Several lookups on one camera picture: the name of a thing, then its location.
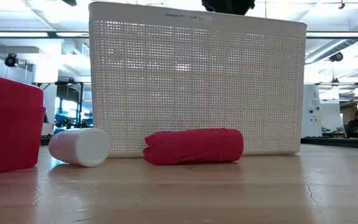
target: table surface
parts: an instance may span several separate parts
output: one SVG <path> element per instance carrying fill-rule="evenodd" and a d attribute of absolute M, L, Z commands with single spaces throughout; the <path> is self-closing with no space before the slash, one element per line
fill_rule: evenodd
<path fill-rule="evenodd" d="M 0 174 L 1 223 L 358 223 L 358 150 L 302 145 L 294 156 L 153 166 L 108 159 Z"/>

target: perforated basket wall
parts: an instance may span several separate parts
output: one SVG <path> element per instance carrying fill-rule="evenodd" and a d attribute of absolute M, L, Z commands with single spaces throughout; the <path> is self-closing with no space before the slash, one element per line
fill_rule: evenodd
<path fill-rule="evenodd" d="M 244 155 L 300 148 L 306 25 L 163 7 L 89 6 L 94 126 L 110 157 L 157 131 L 235 128 Z"/>

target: white bottle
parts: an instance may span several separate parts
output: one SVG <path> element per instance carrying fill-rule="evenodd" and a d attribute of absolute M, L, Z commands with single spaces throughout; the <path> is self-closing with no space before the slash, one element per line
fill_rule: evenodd
<path fill-rule="evenodd" d="M 95 167 L 110 153 L 108 135 L 97 128 L 75 128 L 62 131 L 49 142 L 50 154 L 63 162 Z"/>

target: red cloth roll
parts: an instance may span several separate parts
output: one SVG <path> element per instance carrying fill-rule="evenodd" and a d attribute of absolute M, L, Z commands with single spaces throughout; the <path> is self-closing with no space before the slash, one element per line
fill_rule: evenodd
<path fill-rule="evenodd" d="M 145 141 L 144 160 L 155 165 L 234 162 L 244 150 L 241 132 L 226 128 L 158 132 Z"/>

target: pillar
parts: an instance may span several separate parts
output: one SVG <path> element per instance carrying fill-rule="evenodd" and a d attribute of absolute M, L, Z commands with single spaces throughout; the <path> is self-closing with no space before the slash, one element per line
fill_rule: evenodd
<path fill-rule="evenodd" d="M 322 101 L 320 110 L 322 127 L 330 129 L 331 132 L 344 127 L 339 102 Z"/>
<path fill-rule="evenodd" d="M 62 44 L 56 43 L 49 47 L 49 52 L 45 52 L 39 61 L 33 66 L 34 82 L 36 83 L 55 83 L 58 80 L 58 72 L 61 67 L 61 62 L 58 61 L 62 53 Z M 49 123 L 43 126 L 42 134 L 53 134 L 53 124 L 55 122 L 55 99 L 57 86 L 42 85 L 40 88 L 44 89 L 44 107 L 47 110 L 47 118 Z"/>

